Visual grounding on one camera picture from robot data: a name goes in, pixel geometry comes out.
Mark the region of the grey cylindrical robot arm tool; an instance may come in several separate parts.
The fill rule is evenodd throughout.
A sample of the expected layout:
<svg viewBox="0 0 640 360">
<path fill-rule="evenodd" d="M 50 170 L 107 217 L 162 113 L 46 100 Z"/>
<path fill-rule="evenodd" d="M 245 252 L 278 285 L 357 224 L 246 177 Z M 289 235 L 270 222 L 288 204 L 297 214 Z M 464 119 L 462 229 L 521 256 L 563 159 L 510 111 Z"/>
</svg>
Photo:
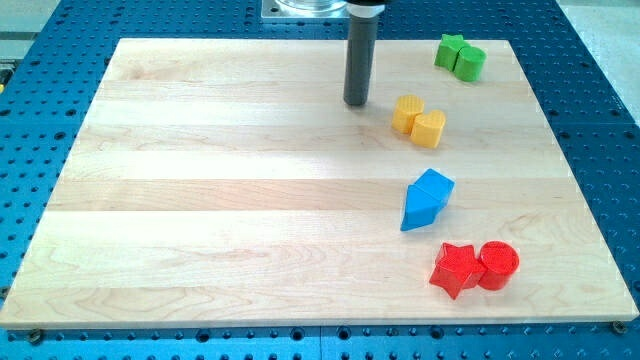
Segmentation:
<svg viewBox="0 0 640 360">
<path fill-rule="evenodd" d="M 367 102 L 379 16 L 387 4 L 387 0 L 347 1 L 349 27 L 343 100 L 349 106 L 363 106 Z"/>
</svg>

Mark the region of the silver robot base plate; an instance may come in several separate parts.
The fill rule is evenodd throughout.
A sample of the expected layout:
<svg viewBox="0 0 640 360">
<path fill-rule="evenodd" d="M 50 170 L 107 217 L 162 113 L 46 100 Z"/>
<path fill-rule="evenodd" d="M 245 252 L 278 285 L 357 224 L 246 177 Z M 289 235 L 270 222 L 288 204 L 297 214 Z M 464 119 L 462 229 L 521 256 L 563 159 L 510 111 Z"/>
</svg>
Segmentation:
<svg viewBox="0 0 640 360">
<path fill-rule="evenodd" d="M 341 0 L 262 0 L 261 18 L 270 20 L 347 18 Z"/>
</svg>

